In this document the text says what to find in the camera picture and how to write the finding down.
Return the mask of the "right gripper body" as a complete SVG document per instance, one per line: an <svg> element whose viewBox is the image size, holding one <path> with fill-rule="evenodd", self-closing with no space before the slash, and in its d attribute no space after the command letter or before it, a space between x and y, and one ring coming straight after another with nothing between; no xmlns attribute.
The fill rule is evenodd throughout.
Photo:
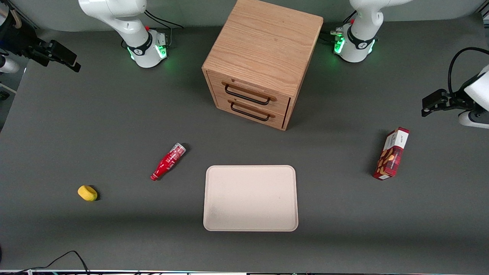
<svg viewBox="0 0 489 275"><path fill-rule="evenodd" d="M15 27L16 23L14 16L8 15L1 24L1 49L34 60L32 47L37 45L36 32L23 19L20 19L20 28Z"/></svg>

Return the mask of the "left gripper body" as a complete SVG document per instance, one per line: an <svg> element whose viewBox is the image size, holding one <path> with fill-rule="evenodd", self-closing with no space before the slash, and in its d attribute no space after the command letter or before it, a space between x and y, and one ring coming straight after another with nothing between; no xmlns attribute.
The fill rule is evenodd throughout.
<svg viewBox="0 0 489 275"><path fill-rule="evenodd" d="M489 128L489 100L488 97L481 99L471 99L470 97L462 99L468 107L465 111L458 115L458 122L464 126L475 128Z"/></svg>

